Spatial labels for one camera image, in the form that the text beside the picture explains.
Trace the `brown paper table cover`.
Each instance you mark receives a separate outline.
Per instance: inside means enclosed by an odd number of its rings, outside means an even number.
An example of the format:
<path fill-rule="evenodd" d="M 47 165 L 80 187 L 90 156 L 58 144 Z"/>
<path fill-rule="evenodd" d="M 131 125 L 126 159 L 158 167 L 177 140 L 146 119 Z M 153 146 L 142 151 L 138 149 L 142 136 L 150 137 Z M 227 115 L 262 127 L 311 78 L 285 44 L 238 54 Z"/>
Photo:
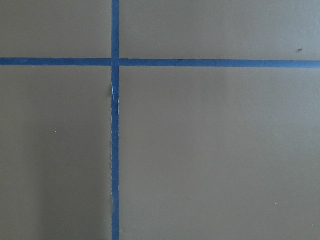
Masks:
<path fill-rule="evenodd" d="M 126 59 L 316 61 L 317 0 L 122 0 Z M 317 240 L 320 71 L 123 66 L 122 240 Z M 109 66 L 0 69 L 0 237 L 109 240 Z"/>

